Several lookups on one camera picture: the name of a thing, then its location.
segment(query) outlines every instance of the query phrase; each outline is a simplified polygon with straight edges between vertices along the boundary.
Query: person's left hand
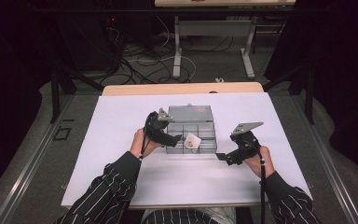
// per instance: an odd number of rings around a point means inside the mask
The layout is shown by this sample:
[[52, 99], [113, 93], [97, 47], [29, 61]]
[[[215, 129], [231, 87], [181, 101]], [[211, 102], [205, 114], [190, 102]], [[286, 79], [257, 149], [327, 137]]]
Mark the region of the person's left hand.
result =
[[[151, 141], [147, 136], [145, 137], [145, 152], [144, 152], [144, 158], [148, 156], [150, 153], [153, 152], [154, 149], [157, 147], [163, 147], [162, 144]], [[139, 155], [141, 154], [142, 150], [142, 143], [144, 141], [144, 129], [138, 129], [136, 131], [135, 135], [133, 136], [132, 145], [130, 149], [130, 153], [134, 155], [136, 158], [139, 159]]]

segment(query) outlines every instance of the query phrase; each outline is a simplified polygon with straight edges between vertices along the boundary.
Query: gray carpet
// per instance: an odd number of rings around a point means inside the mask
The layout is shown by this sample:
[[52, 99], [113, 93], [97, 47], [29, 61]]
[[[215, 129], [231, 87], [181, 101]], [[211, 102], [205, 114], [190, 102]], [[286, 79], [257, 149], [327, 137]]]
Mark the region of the gray carpet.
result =
[[[192, 38], [192, 49], [211, 49], [223, 39], [224, 37]], [[277, 36], [259, 36], [257, 38], [256, 54], [251, 54], [256, 74], [255, 81], [262, 84], [267, 82], [262, 75], [277, 40]], [[192, 82], [213, 82], [216, 77], [223, 77], [225, 81], [250, 81], [244, 74], [239, 53], [238, 46], [241, 47], [242, 43], [243, 39], [234, 38], [232, 46], [222, 52], [184, 51], [183, 56], [192, 60], [192, 63], [183, 60], [183, 66], [188, 68], [190, 74], [194, 71], [193, 64], [196, 65], [197, 72], [191, 79]], [[133, 49], [129, 49], [127, 54], [130, 53], [133, 53]], [[127, 57], [127, 59], [137, 59], [137, 57]], [[162, 64], [153, 66], [131, 64], [143, 75], [152, 74], [159, 68], [164, 67]], [[119, 71], [119, 73], [124, 72], [127, 72], [125, 68]], [[149, 78], [158, 82], [160, 77], [166, 77], [168, 74], [168, 72], [161, 70], [150, 75]], [[97, 78], [99, 75], [89, 74], [93, 78]], [[184, 80], [185, 77], [186, 71], [183, 71], [181, 80]], [[112, 76], [107, 78], [103, 84], [119, 84], [126, 79], [126, 77]], [[139, 78], [135, 77], [135, 80], [137, 83], [140, 82]], [[177, 80], [170, 79], [167, 82], [174, 83]], [[26, 191], [21, 195], [19, 203], [13, 205], [12, 213], [8, 214], [5, 219], [7, 223], [51, 223], [55, 218], [67, 211], [66, 208], [60, 207], [64, 194], [62, 186], [69, 181], [72, 174], [78, 150], [87, 131], [97, 100], [97, 95], [93, 92], [93, 89], [81, 82], [77, 82], [76, 85], [79, 88], [79, 92], [77, 95], [70, 97], [67, 110], [60, 117], [53, 133], [57, 133], [59, 129], [61, 131], [55, 135], [56, 140], [48, 140], [46, 152], [40, 155], [40, 163], [35, 167], [37, 168], [35, 173], [30, 176], [32, 181], [26, 186]], [[44, 103], [38, 117], [19, 148], [16, 157], [0, 180], [0, 209], [5, 205], [5, 199], [10, 194], [10, 190], [19, 176], [21, 176], [25, 164], [40, 147], [40, 142], [46, 138], [45, 134], [51, 118], [49, 86], [42, 88], [41, 92], [44, 95]], [[316, 214], [324, 223], [350, 223], [338, 201], [332, 182], [321, 164], [315, 150], [314, 139], [310, 137], [310, 130], [302, 119], [303, 114], [298, 111], [294, 97], [289, 96], [287, 93], [287, 83], [275, 87], [271, 90], [270, 95], [300, 168], [306, 180], [313, 186], [310, 191], [314, 198]], [[328, 138], [331, 132], [334, 131], [334, 123], [325, 113], [323, 107], [315, 102], [313, 111], [314, 127], [332, 155], [339, 176], [345, 183], [352, 202], [358, 211], [358, 167], [328, 145]], [[57, 140], [57, 138], [64, 138], [68, 129], [70, 129], [70, 132], [67, 139]], [[255, 223], [259, 222], [259, 210], [257, 207], [252, 208]], [[267, 216], [267, 223], [273, 223], [269, 213], [267, 213]]]

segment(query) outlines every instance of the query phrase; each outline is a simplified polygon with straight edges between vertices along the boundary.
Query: white tabletop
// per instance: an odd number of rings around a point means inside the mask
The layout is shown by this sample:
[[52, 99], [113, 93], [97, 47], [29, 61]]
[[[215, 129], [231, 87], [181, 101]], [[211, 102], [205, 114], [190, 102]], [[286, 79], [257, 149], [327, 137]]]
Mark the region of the white tabletop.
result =
[[[71, 206], [107, 163], [130, 149], [133, 134], [150, 112], [187, 104], [211, 106], [218, 152], [237, 148], [229, 135], [238, 123], [263, 121], [253, 133], [270, 148], [275, 168], [310, 195], [267, 93], [101, 96], [62, 206]], [[246, 164], [228, 166], [214, 154], [167, 155], [158, 148], [143, 161], [130, 208], [252, 205], [260, 203], [259, 191], [259, 178]]]
[[290, 6], [296, 0], [155, 0], [156, 7], [255, 7]]

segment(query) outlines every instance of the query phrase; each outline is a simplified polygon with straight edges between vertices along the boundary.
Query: person's right hand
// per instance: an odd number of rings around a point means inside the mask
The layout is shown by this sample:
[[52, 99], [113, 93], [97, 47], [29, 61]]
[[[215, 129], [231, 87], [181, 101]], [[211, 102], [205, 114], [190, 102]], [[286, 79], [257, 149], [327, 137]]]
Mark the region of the person's right hand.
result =
[[[269, 175], [272, 175], [275, 172], [274, 165], [272, 164], [271, 155], [269, 154], [269, 149], [267, 147], [260, 147], [260, 153], [265, 161], [267, 178], [269, 177]], [[244, 162], [249, 165], [251, 170], [258, 177], [261, 177], [260, 157], [258, 156], [258, 154], [255, 154], [253, 157], [244, 160]]]

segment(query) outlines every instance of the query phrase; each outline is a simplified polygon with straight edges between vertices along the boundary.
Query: wooden table edge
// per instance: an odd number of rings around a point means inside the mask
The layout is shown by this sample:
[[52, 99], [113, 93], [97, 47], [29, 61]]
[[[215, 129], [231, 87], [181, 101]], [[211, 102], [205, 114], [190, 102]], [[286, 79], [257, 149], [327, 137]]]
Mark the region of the wooden table edge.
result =
[[264, 90], [258, 82], [112, 85], [106, 86], [103, 89], [102, 96], [197, 94], [218, 92], [264, 92]]

